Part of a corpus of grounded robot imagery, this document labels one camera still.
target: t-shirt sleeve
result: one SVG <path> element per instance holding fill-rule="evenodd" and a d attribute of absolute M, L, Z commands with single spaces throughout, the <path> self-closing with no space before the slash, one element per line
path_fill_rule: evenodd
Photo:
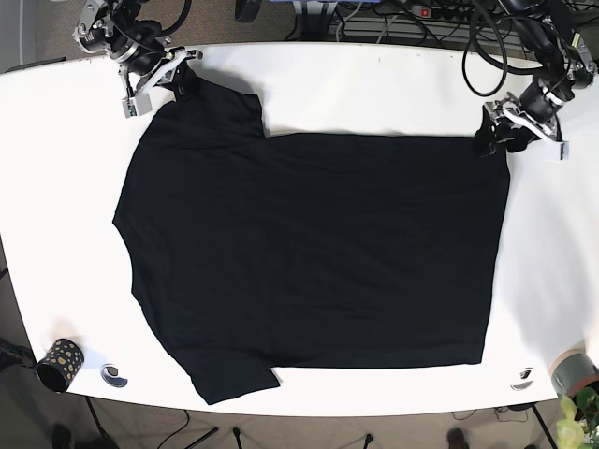
<path fill-rule="evenodd" d="M 279 386 L 277 377 L 257 355 L 227 350 L 172 351 L 208 405 Z"/>
<path fill-rule="evenodd" d="M 264 137 L 262 106 L 256 94 L 240 94 L 200 80 L 195 94 L 156 112 L 138 152 L 145 147 L 162 151 L 229 148 Z"/>

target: black cup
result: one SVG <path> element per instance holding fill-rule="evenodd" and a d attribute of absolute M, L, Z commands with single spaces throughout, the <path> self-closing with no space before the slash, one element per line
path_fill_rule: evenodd
<path fill-rule="evenodd" d="M 83 365 L 83 351 L 71 340 L 57 340 L 36 366 L 37 378 L 51 391 L 65 393 Z"/>

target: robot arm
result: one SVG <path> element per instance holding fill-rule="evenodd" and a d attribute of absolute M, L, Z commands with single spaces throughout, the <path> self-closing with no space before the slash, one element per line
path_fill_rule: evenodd
<path fill-rule="evenodd" d="M 105 52 L 120 65 L 126 97 L 123 99 L 127 118 L 152 110 L 150 90 L 162 86 L 177 96 L 191 92 L 197 82 L 186 63 L 201 58 L 199 51 L 185 48 L 165 50 L 170 34 L 177 31 L 191 8 L 185 0 L 179 19 L 166 30 L 156 21 L 138 21 L 141 5 L 148 0 L 87 0 L 80 15 L 80 23 L 73 37 L 80 48 L 88 53 Z M 133 88 L 130 74 L 139 76 Z"/>
<path fill-rule="evenodd" d="M 499 2 L 514 21 L 523 45 L 542 66 L 532 70 L 533 82 L 520 98 L 508 93 L 502 101 L 485 105 L 483 125 L 476 133 L 477 150 L 486 155 L 504 146 L 509 152 L 520 152 L 540 138 L 546 142 L 550 158 L 567 159 L 568 145 L 562 141 L 557 113 L 574 99 L 574 90 L 592 84 L 597 66 L 562 0 Z M 471 25 L 471 39 L 475 50 L 488 61 L 475 40 L 475 24 Z M 501 67 L 497 61 L 491 64 Z"/>

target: black t-shirt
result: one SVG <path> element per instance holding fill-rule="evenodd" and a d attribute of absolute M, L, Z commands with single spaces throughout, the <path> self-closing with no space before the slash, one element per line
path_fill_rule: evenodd
<path fill-rule="evenodd" d="M 479 363 L 509 173 L 471 138 L 265 138 L 256 95 L 162 107 L 114 217 L 133 294 L 207 403 L 273 367 Z"/>

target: white table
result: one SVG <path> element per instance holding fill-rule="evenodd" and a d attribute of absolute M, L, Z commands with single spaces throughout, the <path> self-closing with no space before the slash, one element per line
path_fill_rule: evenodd
<path fill-rule="evenodd" d="M 256 92 L 271 134 L 471 135 L 483 99 L 460 54 L 354 44 L 202 48 L 208 80 Z M 514 64 L 526 64 L 516 61 Z M 472 57 L 479 89 L 500 72 Z M 510 77 L 519 94 L 529 79 Z M 546 365 L 587 339 L 599 360 L 599 85 L 561 113 L 571 160 L 540 144 L 509 156 L 512 185 L 483 363 L 430 369 L 277 369 L 280 388 L 207 406 L 162 349 L 130 294 L 128 253 L 111 220 L 152 116 L 126 120 L 117 66 L 94 58 L 0 76 L 0 233 L 37 358 L 59 337 L 86 361 L 70 390 L 214 412 L 350 416 L 433 413 L 554 398 Z M 171 94 L 154 89 L 154 110 Z M 129 379 L 106 384 L 113 363 Z M 533 368 L 532 386 L 510 385 Z"/>

